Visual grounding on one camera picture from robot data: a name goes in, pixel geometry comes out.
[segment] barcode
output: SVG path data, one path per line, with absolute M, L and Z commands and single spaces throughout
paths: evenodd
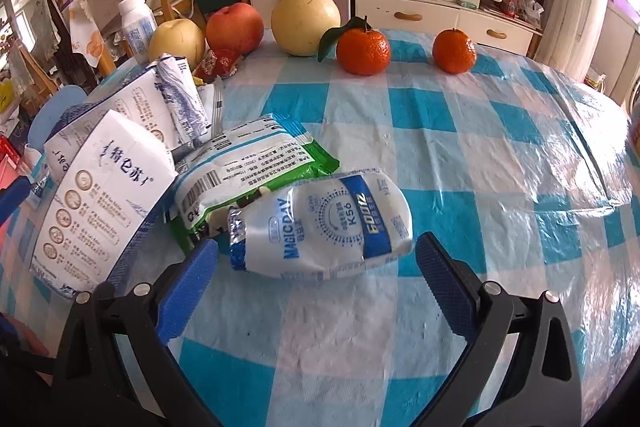
M 215 171 L 207 172 L 202 178 L 195 182 L 193 187 L 191 187 L 191 190 L 182 200 L 182 211 L 186 212 L 189 210 L 190 206 L 196 202 L 199 195 L 218 185 L 220 185 L 218 173 Z

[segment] blue checkered tablecloth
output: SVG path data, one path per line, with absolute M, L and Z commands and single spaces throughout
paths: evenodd
M 454 258 L 510 293 L 556 291 L 587 419 L 640 344 L 640 164 L 626 142 L 628 118 L 603 95 L 525 57 L 478 46 L 473 70 L 453 76 L 433 66 L 433 36 L 384 33 L 392 63 L 360 78 L 331 57 L 289 57 L 267 32 L 225 81 L 225 126 L 289 113 L 342 171 L 379 167 L 395 180 L 415 237 L 432 230 Z M 69 304 L 28 271 L 39 220 L 25 205 L 11 218 L 0 310 L 55 352 Z M 129 287 L 181 258 L 168 227 L 156 224 Z M 509 338 L 478 410 L 491 404 L 513 346 Z M 413 254 L 322 283 L 234 272 L 223 257 L 184 335 L 172 341 L 227 427 L 407 426 L 464 347 Z

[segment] apple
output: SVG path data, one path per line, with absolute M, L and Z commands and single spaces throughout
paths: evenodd
M 193 71 L 204 57 L 204 35 L 189 19 L 163 22 L 149 42 L 149 60 L 156 60 L 163 53 L 186 58 Z
M 237 2 L 215 12 L 207 22 L 207 42 L 212 50 L 252 52 L 264 35 L 262 17 L 253 6 Z

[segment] white plastic bottle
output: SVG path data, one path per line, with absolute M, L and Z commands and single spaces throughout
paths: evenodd
M 151 8 L 145 0 L 124 0 L 118 8 L 122 15 L 122 31 L 136 61 L 139 64 L 148 63 L 149 41 L 158 28 Z

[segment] white milk pouch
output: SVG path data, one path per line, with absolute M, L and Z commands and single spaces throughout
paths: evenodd
M 163 54 L 144 70 L 134 68 L 123 82 L 105 87 L 102 92 L 106 97 L 101 102 L 72 108 L 73 117 L 63 115 L 66 125 L 44 144 L 53 181 L 60 183 L 84 141 L 109 110 L 150 131 L 170 151 L 210 133 L 209 117 L 184 58 Z
M 305 180 L 228 215 L 234 269 L 321 281 L 357 275 L 411 252 L 409 205 L 378 169 Z
M 151 132 L 107 111 L 56 190 L 31 272 L 67 298 L 94 290 L 176 174 L 171 153 Z

